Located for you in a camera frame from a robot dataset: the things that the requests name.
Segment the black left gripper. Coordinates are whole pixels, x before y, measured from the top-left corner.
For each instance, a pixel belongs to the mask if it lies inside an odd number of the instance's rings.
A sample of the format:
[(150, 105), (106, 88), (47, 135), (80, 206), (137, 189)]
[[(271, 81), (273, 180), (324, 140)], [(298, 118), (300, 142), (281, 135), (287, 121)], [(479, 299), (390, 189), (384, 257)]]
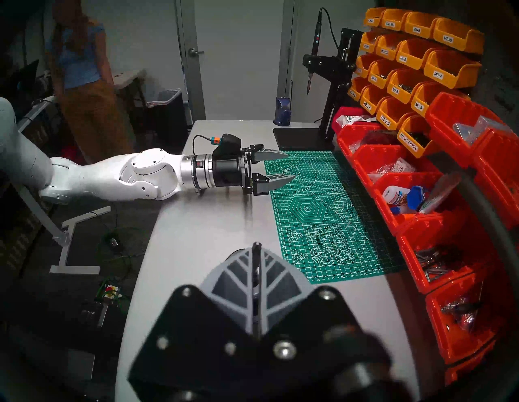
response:
[[(215, 187), (240, 186), (247, 193), (249, 187), (249, 160), (251, 163), (273, 161), (288, 157), (280, 150), (265, 148), (263, 145), (251, 145), (240, 150), (216, 148), (212, 153), (212, 174)], [(295, 179), (295, 175), (252, 175), (252, 194), (263, 196), (275, 191)]]

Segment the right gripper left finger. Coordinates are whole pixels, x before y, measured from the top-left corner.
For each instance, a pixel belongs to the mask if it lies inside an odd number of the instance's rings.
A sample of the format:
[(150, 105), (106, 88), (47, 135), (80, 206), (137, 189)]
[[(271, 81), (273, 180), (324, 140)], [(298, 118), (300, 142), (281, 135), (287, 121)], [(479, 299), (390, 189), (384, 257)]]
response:
[(260, 401), (258, 245), (172, 292), (128, 372), (139, 401)]

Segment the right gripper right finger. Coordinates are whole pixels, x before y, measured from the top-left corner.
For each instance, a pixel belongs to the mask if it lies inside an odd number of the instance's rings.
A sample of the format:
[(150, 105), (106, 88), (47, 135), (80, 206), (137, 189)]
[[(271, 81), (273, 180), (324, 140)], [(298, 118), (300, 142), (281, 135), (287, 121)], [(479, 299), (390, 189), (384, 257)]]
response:
[(391, 401), (391, 358), (340, 292), (313, 287), (261, 245), (258, 252), (259, 356), (265, 361), (258, 400)]

